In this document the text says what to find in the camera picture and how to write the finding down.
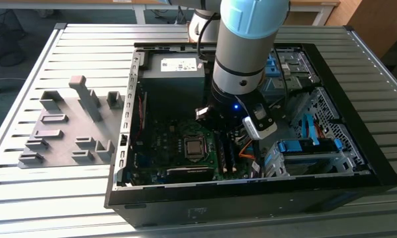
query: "cable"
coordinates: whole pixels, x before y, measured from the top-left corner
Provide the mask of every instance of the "cable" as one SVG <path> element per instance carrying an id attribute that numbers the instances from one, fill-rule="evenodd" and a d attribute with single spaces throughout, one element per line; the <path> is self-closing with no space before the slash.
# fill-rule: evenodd
<path id="1" fill-rule="evenodd" d="M 290 89 L 288 89 L 286 74 L 284 74 L 284 70 L 283 70 L 283 66 L 282 66 L 280 55 L 279 55 L 276 47 L 274 47 L 274 52 L 276 53 L 278 63 L 279 63 L 280 72 L 282 72 L 282 80 L 283 80 L 283 84 L 284 84 L 284 93 L 286 93 L 284 108 L 287 109 L 287 104 L 290 102 Z"/>
<path id="2" fill-rule="evenodd" d="M 254 155 L 246 155 L 246 154 L 243 154 L 244 151 L 246 151 L 246 149 L 247 149 L 247 147 L 250 147 L 250 145 L 251 145 L 252 142 L 254 142 L 254 140 L 250 140 L 250 142 L 247 142 L 244 148 L 242 149 L 242 151 L 240 151 L 240 153 L 239 153 L 239 157 L 246 157 L 246 158 L 250 158 L 250 159 L 256 160 L 256 158 L 255 158 Z"/>
<path id="3" fill-rule="evenodd" d="M 211 24 L 211 22 L 214 21 L 215 17 L 216 17 L 216 13 L 214 13 L 212 17 L 206 22 L 206 24 L 203 26 L 203 29 L 200 31 L 200 35 L 199 35 L 199 39 L 198 39 L 198 56 L 199 56 L 200 59 L 204 58 L 204 55 L 202 54 L 202 49 L 200 49 L 202 48 L 202 39 L 203 39 L 204 31 L 206 31 L 208 25 Z"/>
<path id="4" fill-rule="evenodd" d="M 187 19 L 186 19 L 184 11 L 183 11 L 183 9 L 182 9 L 180 6 L 179 6 L 179 12 L 182 13 L 182 16 L 183 16 L 183 18 L 182 18 L 182 23 L 180 23 L 180 24 L 183 24 L 183 22 L 187 23 Z"/>
<path id="5" fill-rule="evenodd" d="M 0 78 L 0 80 L 15 79 L 15 80 L 27 80 L 26 78 Z"/>
<path id="6" fill-rule="evenodd" d="M 287 15 L 286 15 L 286 19 L 284 19 L 284 23 L 287 21 L 287 18 L 290 17 L 290 14 L 291 14 L 291 8 L 292 8 L 292 2 L 290 1 L 290 10 L 287 12 Z M 282 59 L 280 59 L 280 55 L 279 55 L 279 52 L 278 52 L 278 48 L 274 46 L 274 52 L 276 53 L 276 57 L 278 57 L 278 62 L 279 62 L 279 67 L 280 67 L 280 72 L 282 72 L 282 80 L 283 80 L 283 84 L 284 84 L 284 94 L 286 94 L 286 100 L 284 100 L 284 108 L 287 109 L 287 105 L 288 105 L 288 102 L 290 102 L 290 89 L 288 89 L 288 85 L 287 85 L 287 80 L 286 80 L 286 74 L 284 74 L 284 70 L 283 70 L 283 65 L 282 65 Z"/>
<path id="7" fill-rule="evenodd" d="M 152 13 L 155 13 L 156 17 L 155 18 L 166 18 L 164 16 L 159 15 L 158 12 L 155 10 L 151 10 Z"/>

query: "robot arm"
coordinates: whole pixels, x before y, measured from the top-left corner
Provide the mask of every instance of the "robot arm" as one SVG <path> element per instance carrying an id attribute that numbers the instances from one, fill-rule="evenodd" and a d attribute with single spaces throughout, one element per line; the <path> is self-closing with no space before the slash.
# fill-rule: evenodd
<path id="1" fill-rule="evenodd" d="M 228 104 L 239 102 L 248 113 L 243 123 L 252 139 L 278 129 L 270 107 L 258 90 L 276 34 L 287 17 L 290 0 L 160 0 L 220 12 L 214 70 L 214 91 Z"/>

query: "aluminum extrusion table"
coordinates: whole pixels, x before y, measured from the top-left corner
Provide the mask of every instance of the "aluminum extrusion table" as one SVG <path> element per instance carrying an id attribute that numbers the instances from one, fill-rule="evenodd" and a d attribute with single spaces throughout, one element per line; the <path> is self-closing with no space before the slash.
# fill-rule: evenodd
<path id="1" fill-rule="evenodd" d="M 43 91 L 67 92 L 70 77 L 83 74 L 98 96 L 108 91 L 126 94 L 134 43 L 187 40 L 182 25 L 70 24 L 66 29 L 55 29 L 0 128 L 0 238 L 160 234 L 397 238 L 397 188 L 328 213 L 136 231 L 103 207 L 108 165 L 19 169 L 18 157 L 40 114 Z M 278 41 L 318 45 L 397 172 L 397 81 L 358 34 L 343 27 L 284 27 Z"/>

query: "metal mesh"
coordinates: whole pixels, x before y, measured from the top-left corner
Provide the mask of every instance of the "metal mesh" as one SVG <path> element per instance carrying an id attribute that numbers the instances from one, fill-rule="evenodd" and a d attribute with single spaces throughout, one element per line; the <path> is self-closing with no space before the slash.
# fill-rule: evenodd
<path id="1" fill-rule="evenodd" d="M 358 165 L 366 163 L 358 146 L 352 140 L 352 136 L 342 124 L 335 124 L 332 120 L 339 119 L 340 116 L 336 112 L 335 106 L 330 100 L 328 94 L 323 88 L 318 88 L 310 96 L 306 98 L 306 103 L 302 104 L 302 108 L 298 108 L 298 116 L 292 120 L 295 134 L 302 137 L 302 116 L 303 114 L 311 114 L 318 122 L 326 137 L 339 138 L 344 146 L 344 152 L 351 152 L 352 159 Z"/>

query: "blue plastic clip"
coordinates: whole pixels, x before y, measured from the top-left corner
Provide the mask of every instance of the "blue plastic clip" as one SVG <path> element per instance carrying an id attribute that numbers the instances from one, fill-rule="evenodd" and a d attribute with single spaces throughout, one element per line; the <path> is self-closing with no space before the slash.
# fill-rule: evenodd
<path id="1" fill-rule="evenodd" d="M 303 119 L 302 119 L 302 136 L 303 136 L 303 138 L 308 137 L 307 129 L 306 129 L 306 122 L 308 123 L 308 126 L 310 126 L 310 137 L 314 140 L 314 144 L 319 145 L 316 127 L 314 124 L 314 117 L 311 114 L 303 114 Z"/>
<path id="2" fill-rule="evenodd" d="M 287 140 L 284 141 L 287 146 L 287 152 L 299 152 L 303 151 L 300 142 L 298 140 Z"/>
<path id="3" fill-rule="evenodd" d="M 284 142 L 279 143 L 279 148 L 282 153 L 287 151 Z"/>
<path id="4" fill-rule="evenodd" d="M 276 65 L 276 59 L 270 55 L 267 60 L 267 66 L 266 66 L 266 76 L 267 77 L 280 77 L 282 72 L 279 71 L 278 65 Z"/>
<path id="5" fill-rule="evenodd" d="M 336 143 L 338 149 L 343 150 L 343 143 L 342 143 L 342 140 L 339 138 L 334 140 L 334 143 Z"/>
<path id="6" fill-rule="evenodd" d="M 266 166 L 268 165 L 270 161 L 272 160 L 272 155 L 270 155 L 266 159 Z"/>

